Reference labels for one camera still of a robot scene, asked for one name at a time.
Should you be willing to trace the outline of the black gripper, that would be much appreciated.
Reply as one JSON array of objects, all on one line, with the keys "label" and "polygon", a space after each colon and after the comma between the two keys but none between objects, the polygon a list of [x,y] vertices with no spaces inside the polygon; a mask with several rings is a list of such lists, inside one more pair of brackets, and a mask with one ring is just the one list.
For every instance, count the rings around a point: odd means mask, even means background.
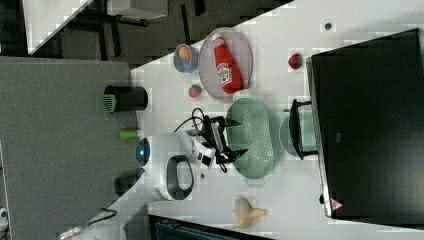
[{"label": "black gripper", "polygon": [[201,135],[216,150],[215,156],[218,164],[232,163],[247,152],[247,149],[232,151],[227,146],[224,137],[225,127],[235,127],[239,125],[241,125],[240,122],[229,118],[224,119],[222,116],[213,118],[207,115],[204,116]]}]

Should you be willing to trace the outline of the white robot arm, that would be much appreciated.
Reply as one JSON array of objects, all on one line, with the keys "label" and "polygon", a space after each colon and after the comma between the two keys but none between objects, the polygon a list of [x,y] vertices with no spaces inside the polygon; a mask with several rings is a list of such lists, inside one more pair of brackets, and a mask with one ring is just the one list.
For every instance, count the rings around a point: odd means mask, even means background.
[{"label": "white robot arm", "polygon": [[155,201],[188,198],[195,185],[194,166],[208,170],[217,164],[225,170],[246,151],[231,150],[225,140],[227,127],[236,120],[204,116],[201,128],[147,136],[136,149],[143,173],[111,205],[88,222],[57,235],[55,240],[126,240],[124,227],[145,206]]}]

